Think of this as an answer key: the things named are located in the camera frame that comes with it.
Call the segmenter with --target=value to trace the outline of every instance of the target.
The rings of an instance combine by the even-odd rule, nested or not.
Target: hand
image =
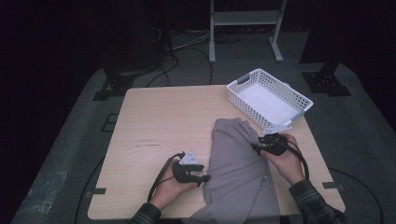
[[[163,178],[161,179],[161,181],[165,181],[162,183],[160,181],[161,184],[157,187],[153,197],[149,201],[149,203],[153,204],[160,210],[163,210],[168,204],[172,203],[180,193],[188,189],[198,187],[197,183],[181,184],[173,178],[172,165],[175,162],[179,162],[179,160],[172,160],[169,164],[165,173],[163,173]]]
[[[288,142],[292,142],[297,146],[294,136],[287,133],[282,133],[281,135],[285,136]],[[294,144],[289,143],[289,146],[300,152]],[[300,159],[289,150],[286,150],[280,156],[273,155],[264,150],[260,151],[260,154],[267,158],[291,185],[305,179]]]

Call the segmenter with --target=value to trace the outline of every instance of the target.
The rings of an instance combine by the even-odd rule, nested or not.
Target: black cable
[[[171,158],[169,158],[169,159],[166,161],[165,165],[163,166],[163,168],[161,169],[160,173],[157,175],[157,178],[155,179],[154,183],[153,183],[152,186],[151,186],[151,189],[150,189],[150,191],[149,191],[149,193],[148,193],[148,202],[151,200],[152,195],[153,195],[155,189],[163,182],[163,181],[160,182],[160,181],[161,181],[161,178],[163,178],[163,174],[165,173],[166,168],[169,166],[169,164],[171,163],[171,161],[172,161],[175,157],[180,157],[180,158],[182,158],[183,156],[184,156],[184,152],[183,152],[183,153],[177,153],[177,154],[173,155]]]
[[[217,44],[222,44],[222,45],[231,45],[231,44],[235,44],[237,42],[240,42],[244,39],[246,39],[246,36],[243,34],[240,34],[242,37],[239,38],[237,37],[235,34],[224,34],[224,33],[218,33],[216,34],[216,38],[215,38],[215,42]]]
[[[305,174],[305,179],[309,180],[309,169],[308,169],[308,164],[306,163],[305,158],[303,157],[303,153],[301,152],[301,150],[297,147],[297,145],[295,145],[294,143],[292,143],[291,141],[288,141],[288,143],[292,143],[297,149],[294,149],[293,147],[290,147],[289,145],[284,145],[280,142],[277,141],[272,141],[272,143],[274,144],[278,144],[282,147],[285,147],[287,150],[289,150],[290,152],[292,152],[303,164],[304,167],[304,174]]]
[[[77,221],[78,221],[78,211],[79,211],[79,207],[81,206],[81,202],[82,202],[82,198],[84,197],[85,190],[87,189],[88,184],[91,182],[91,179],[92,179],[93,175],[95,174],[96,170],[99,168],[100,164],[102,164],[102,162],[103,162],[104,160],[105,160],[105,157],[103,157],[103,158],[98,162],[98,164],[95,166],[95,168],[92,170],[92,172],[91,172],[91,174],[90,174],[90,177],[88,178],[87,182],[85,183],[84,189],[83,189],[81,195],[79,196],[78,206],[77,206],[76,213],[75,213],[75,218],[74,218],[74,223],[75,223],[75,224],[77,224]]]
[[[171,78],[168,76],[167,72],[163,69],[163,66],[162,66],[162,65],[161,65],[161,70],[162,70],[163,73],[165,74],[167,86],[170,87],[170,86],[171,86]]]
[[[198,48],[192,48],[192,47],[177,49],[175,52],[177,52],[177,51],[180,51],[180,50],[183,50],[183,49],[195,49],[195,50],[198,50],[198,51],[200,51],[201,53],[203,53],[203,54],[204,54],[204,56],[205,56],[205,57],[206,57],[206,59],[207,59],[207,62],[209,63],[209,67],[210,67],[210,78],[209,78],[209,85],[212,85],[212,78],[213,78],[213,66],[212,66],[212,63],[209,61],[209,57],[206,55],[206,53],[205,53],[203,50],[201,50],[201,49],[198,49]]]
[[[158,183],[157,187],[161,185],[161,183],[165,182],[166,180],[170,180],[172,178],[175,178],[174,176],[171,176],[169,178],[166,178],[165,180],[161,181],[160,183]]]
[[[155,79],[157,79],[158,77],[161,77],[161,76],[163,76],[163,75],[167,75],[167,73],[168,72],[170,72],[170,71],[172,71],[174,68],[176,68],[176,66],[178,65],[178,58],[175,56],[175,60],[176,60],[176,63],[175,63],[175,65],[173,65],[173,67],[171,67],[169,70],[167,70],[167,71],[163,71],[161,74],[159,74],[158,76],[156,76],[156,77],[154,77],[147,85],[146,85],[146,88],[155,80]]]
[[[336,169],[334,169],[334,168],[332,168],[332,167],[327,167],[327,168],[328,168],[329,170],[335,171],[336,173],[339,173],[339,174],[341,174],[341,175],[346,175],[346,176],[348,176],[349,178],[351,178],[351,179],[355,180],[356,182],[358,182],[358,184],[362,185],[365,189],[367,189],[367,191],[369,191],[370,194],[373,196],[373,198],[374,198],[374,200],[375,200],[375,202],[376,202],[376,205],[378,206],[379,216],[380,216],[379,223],[380,223],[380,224],[384,223],[384,210],[383,210],[383,208],[382,208],[382,205],[381,205],[381,203],[379,202],[379,200],[376,198],[376,196],[375,196],[375,194],[373,193],[373,191],[370,190],[369,187],[368,187],[367,185],[365,185],[361,180],[359,180],[357,177],[355,177],[355,176],[353,176],[353,175],[347,174],[347,173],[345,173],[345,172],[343,172],[343,171],[336,170]]]

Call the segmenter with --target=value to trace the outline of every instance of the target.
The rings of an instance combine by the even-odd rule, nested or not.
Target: wooden table
[[[147,201],[149,190],[166,160],[192,149],[205,169],[217,119],[248,120],[259,135],[262,130],[228,101],[225,85],[130,89],[120,115],[88,211],[91,219],[131,218]],[[294,135],[307,160],[310,179],[326,202],[344,211],[337,189],[322,183],[332,177],[304,117],[286,133]],[[271,164],[281,215],[300,214],[290,196],[288,182]],[[203,188],[181,194],[163,210],[164,218],[189,217],[205,206]]]

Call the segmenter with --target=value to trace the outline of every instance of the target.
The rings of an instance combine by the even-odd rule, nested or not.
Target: white metal frame
[[[266,11],[224,11],[215,12],[215,0],[210,2],[210,40],[209,40],[209,61],[216,61],[215,51],[215,26],[218,25],[259,25],[274,24],[274,35],[269,37],[269,41],[278,63],[283,62],[277,46],[277,37],[279,35],[280,25],[283,20],[287,0],[282,0],[279,10]]]

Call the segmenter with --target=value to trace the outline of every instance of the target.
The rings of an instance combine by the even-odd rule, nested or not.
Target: wire
[[[160,173],[157,175],[157,178],[155,179],[154,183],[151,186],[151,189],[148,193],[148,202],[151,200],[152,198],[152,194],[154,193],[155,189],[161,184],[163,183],[163,181],[160,182],[161,178],[163,178],[163,174],[166,171],[166,168],[168,168],[169,164],[171,163],[171,161],[175,158],[175,157],[180,157],[182,158],[184,156],[184,152],[183,153],[177,153],[175,155],[173,155],[171,158],[169,158],[165,165],[163,166],[163,168],[161,169]]]
[[[163,71],[161,74],[159,74],[158,76],[154,77],[154,78],[146,85],[146,88],[148,88],[149,85],[150,85],[155,79],[157,79],[158,77],[161,77],[161,76],[163,76],[163,75],[166,75],[166,76],[167,76],[166,80],[167,80],[167,82],[168,82],[168,85],[170,86],[170,83],[169,83],[170,79],[169,79],[169,76],[167,75],[167,73],[170,72],[170,71],[172,71],[172,70],[178,65],[178,58],[177,58],[176,56],[175,56],[175,60],[176,60],[176,63],[175,63],[175,65],[173,65],[172,68],[170,68],[170,69],[167,70],[167,71]]]
[[[81,195],[79,196],[79,199],[78,199],[78,207],[77,207],[77,209],[76,209],[75,219],[74,219],[74,223],[75,223],[75,224],[77,224],[77,221],[78,221],[78,211],[79,211],[79,207],[81,206],[81,202],[82,202],[82,198],[84,197],[85,190],[87,189],[88,184],[91,182],[91,179],[92,179],[92,177],[93,177],[93,174],[95,174],[96,170],[99,168],[99,166],[102,164],[102,162],[103,162],[104,160],[105,160],[105,157],[103,157],[103,158],[98,162],[98,164],[95,166],[95,168],[92,170],[92,172],[91,172],[91,174],[90,174],[90,177],[88,178],[87,182],[85,183],[84,189],[83,189]]]
[[[156,39],[156,40],[153,40],[154,42],[157,43],[157,41],[159,41],[159,40],[161,39],[162,32],[161,32],[161,30],[158,29],[158,28],[150,28],[150,29],[151,29],[151,30],[156,30],[156,31],[158,31],[158,37],[157,37],[157,39]]]
[[[200,51],[201,53],[204,54],[204,56],[205,56],[206,59],[207,59],[207,62],[209,63],[209,67],[210,67],[209,85],[212,85],[212,79],[213,79],[213,66],[212,66],[212,63],[209,61],[209,57],[206,55],[206,53],[205,53],[203,50],[198,49],[198,48],[184,48],[184,49],[195,49],[195,50],[198,50],[198,51]]]
[[[209,32],[206,32],[205,35],[200,36],[200,37],[198,37],[198,38],[196,38],[196,39],[190,41],[190,42],[187,43],[187,44],[184,44],[184,45],[181,45],[181,46],[177,46],[177,47],[173,47],[173,50],[183,49],[183,48],[186,48],[186,47],[195,45],[195,44],[197,44],[197,43],[199,43],[199,42],[202,42],[202,41],[204,41],[204,40],[206,40],[206,39],[208,39],[208,38],[209,38]]]
[[[237,43],[239,41],[242,41],[246,39],[246,36],[243,34],[240,34],[242,37],[238,37],[237,35],[230,35],[230,34],[224,34],[224,33],[219,33],[216,35],[216,43],[221,44],[221,45],[231,45],[234,43]]]
[[[278,144],[282,147],[285,147],[287,150],[289,150],[290,152],[292,152],[303,164],[304,167],[304,173],[305,173],[305,179],[309,180],[309,169],[308,169],[308,164],[306,163],[305,158],[303,157],[303,153],[301,153],[301,150],[297,147],[297,145],[295,145],[294,143],[292,143],[291,141],[288,141],[288,143],[292,143],[296,148],[294,149],[293,147],[290,147],[289,145],[284,145],[280,142],[277,141],[272,141],[272,143],[274,144]]]
[[[171,176],[169,178],[166,178],[165,180],[161,181],[160,183],[158,183],[157,187],[161,185],[161,183],[165,182],[166,180],[170,180],[172,178],[175,178],[174,176]]]
[[[168,84],[167,86],[170,87],[171,86],[171,78],[168,76],[167,72],[163,69],[163,65],[162,64],[161,64],[161,70],[165,74],[166,82]]]
[[[345,173],[345,172],[343,172],[343,171],[336,170],[336,169],[334,169],[334,168],[332,168],[332,167],[327,167],[327,168],[328,168],[329,170],[335,171],[336,173],[339,173],[339,174],[341,174],[341,175],[346,175],[347,177],[349,177],[349,178],[355,180],[355,181],[358,182],[360,185],[362,185],[365,189],[367,189],[367,191],[369,191],[370,194],[373,196],[373,198],[374,198],[374,200],[375,200],[375,202],[376,202],[376,205],[378,206],[379,218],[380,218],[380,219],[379,219],[379,223],[380,223],[380,224],[384,223],[384,210],[383,210],[383,208],[382,208],[382,205],[381,205],[381,203],[379,202],[379,200],[376,198],[376,196],[375,196],[375,194],[373,193],[373,191],[370,190],[369,187],[368,187],[367,185],[365,185],[361,180],[359,180],[357,177],[355,177],[355,176],[353,176],[353,175],[347,174],[347,173]]]

